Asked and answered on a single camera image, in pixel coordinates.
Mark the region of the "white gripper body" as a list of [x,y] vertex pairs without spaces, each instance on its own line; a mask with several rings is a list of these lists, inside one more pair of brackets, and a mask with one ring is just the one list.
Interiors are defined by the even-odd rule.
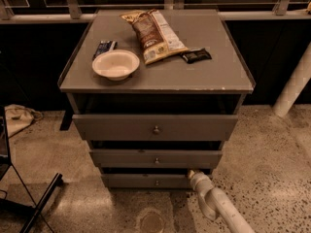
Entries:
[[196,192],[207,192],[214,187],[210,178],[201,172],[195,173],[190,178],[190,185]]

